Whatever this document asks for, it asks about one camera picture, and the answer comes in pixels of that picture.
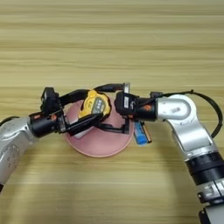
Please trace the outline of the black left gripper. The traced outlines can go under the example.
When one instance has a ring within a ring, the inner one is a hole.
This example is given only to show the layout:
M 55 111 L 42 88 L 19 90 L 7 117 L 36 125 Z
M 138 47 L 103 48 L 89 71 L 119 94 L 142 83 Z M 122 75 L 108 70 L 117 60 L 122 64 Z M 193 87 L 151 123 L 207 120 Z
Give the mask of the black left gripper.
M 88 96 L 88 89 L 77 89 L 59 98 L 60 104 L 65 106 L 69 103 L 85 100 Z M 35 137 L 44 137 L 53 132 L 65 133 L 68 127 L 70 135 L 76 135 L 87 130 L 100 122 L 103 114 L 86 115 L 73 124 L 67 123 L 63 111 L 53 112 L 49 115 L 38 112 L 30 115 L 31 131 Z

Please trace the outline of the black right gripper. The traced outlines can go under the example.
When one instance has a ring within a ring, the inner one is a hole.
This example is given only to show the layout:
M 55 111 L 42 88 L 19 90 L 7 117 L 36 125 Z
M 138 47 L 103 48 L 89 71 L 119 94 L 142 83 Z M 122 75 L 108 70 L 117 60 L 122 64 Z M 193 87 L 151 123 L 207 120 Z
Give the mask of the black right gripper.
M 110 92 L 123 91 L 128 93 L 130 91 L 130 84 L 126 83 L 109 83 L 94 89 L 95 91 Z M 155 121 L 157 119 L 157 106 L 155 101 L 146 103 L 147 98 L 136 98 L 131 104 L 131 111 L 128 118 L 132 120 Z M 120 128 L 114 127 L 112 124 L 103 123 L 101 120 L 97 122 L 97 128 L 106 132 L 117 134 L 130 133 L 130 120 L 124 119 L 124 124 Z

